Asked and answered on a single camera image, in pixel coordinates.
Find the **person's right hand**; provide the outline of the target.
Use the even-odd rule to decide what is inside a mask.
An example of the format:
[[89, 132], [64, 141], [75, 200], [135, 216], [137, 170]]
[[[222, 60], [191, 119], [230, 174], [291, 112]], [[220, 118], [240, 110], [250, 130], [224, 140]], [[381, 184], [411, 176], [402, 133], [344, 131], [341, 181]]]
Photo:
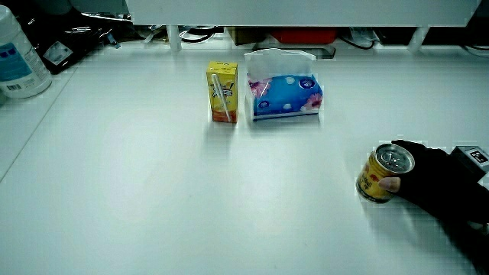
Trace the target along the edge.
[[392, 143], [409, 151], [415, 166], [408, 173], [381, 179], [380, 188], [439, 220], [488, 223], [488, 189], [467, 175], [445, 151], [412, 141]]

